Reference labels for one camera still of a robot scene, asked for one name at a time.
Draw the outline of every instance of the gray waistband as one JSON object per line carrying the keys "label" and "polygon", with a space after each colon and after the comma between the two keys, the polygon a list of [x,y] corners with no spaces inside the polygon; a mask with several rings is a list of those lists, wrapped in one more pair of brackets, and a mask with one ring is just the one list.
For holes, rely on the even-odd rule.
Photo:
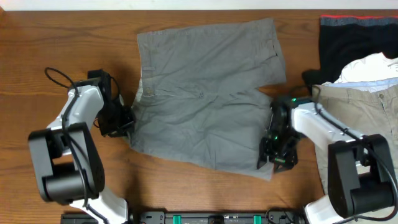
{"label": "gray waistband", "polygon": [[[355,90],[351,88],[338,88],[332,86],[318,85],[321,89],[320,96],[327,98],[340,98],[347,100],[361,100],[368,102],[380,102],[380,98],[394,98],[398,96],[398,85],[386,90],[370,93],[368,91]],[[317,97],[318,90],[313,88],[313,96]]]}

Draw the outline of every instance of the red trim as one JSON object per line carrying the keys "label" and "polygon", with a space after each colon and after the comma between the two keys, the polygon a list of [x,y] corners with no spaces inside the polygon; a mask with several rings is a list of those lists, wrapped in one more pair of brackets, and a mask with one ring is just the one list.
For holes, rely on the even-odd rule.
{"label": "red trim", "polygon": [[346,15],[321,15],[322,17],[334,18],[334,19],[341,19],[341,18],[357,18],[357,19],[382,19],[382,18],[398,18],[398,16],[346,16]]}

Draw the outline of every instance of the wooden tabletop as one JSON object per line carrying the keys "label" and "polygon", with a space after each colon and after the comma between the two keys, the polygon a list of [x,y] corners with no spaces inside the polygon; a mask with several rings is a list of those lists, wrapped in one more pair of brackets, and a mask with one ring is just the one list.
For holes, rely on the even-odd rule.
{"label": "wooden tabletop", "polygon": [[[287,84],[269,86],[276,96],[302,84],[301,72],[318,68],[320,14],[388,16],[397,11],[80,11],[0,12],[0,223],[59,223],[64,211],[37,190],[27,137],[45,128],[65,104],[65,89],[43,73],[54,67],[74,80],[103,68],[116,77],[131,104],[138,88],[141,32],[225,22],[275,19],[286,60]],[[122,139],[91,134],[106,184],[134,211],[264,211],[299,208],[323,195],[313,144],[298,147],[299,163],[270,182],[217,172],[134,152]]]}

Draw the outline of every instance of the black cloth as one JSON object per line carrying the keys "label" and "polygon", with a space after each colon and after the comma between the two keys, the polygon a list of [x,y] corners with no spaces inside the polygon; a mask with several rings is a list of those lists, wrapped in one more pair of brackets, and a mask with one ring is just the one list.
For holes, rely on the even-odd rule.
{"label": "black cloth", "polygon": [[354,60],[380,53],[398,57],[398,18],[322,16],[319,36],[319,70],[302,73],[306,85],[334,83]]}

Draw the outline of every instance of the beige pants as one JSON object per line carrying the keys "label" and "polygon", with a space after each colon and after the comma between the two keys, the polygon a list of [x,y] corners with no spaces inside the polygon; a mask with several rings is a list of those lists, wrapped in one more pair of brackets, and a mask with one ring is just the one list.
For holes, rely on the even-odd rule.
{"label": "beige pants", "polygon": [[[368,91],[350,88],[319,86],[321,89],[319,103],[335,118],[352,129],[363,134],[381,134],[390,147],[396,175],[398,174],[398,86],[383,91],[370,93]],[[318,90],[313,89],[316,97]],[[315,147],[319,174],[327,194],[328,156],[327,151]],[[392,208],[364,214],[372,217],[385,217]],[[398,215],[388,222],[398,223]]]}

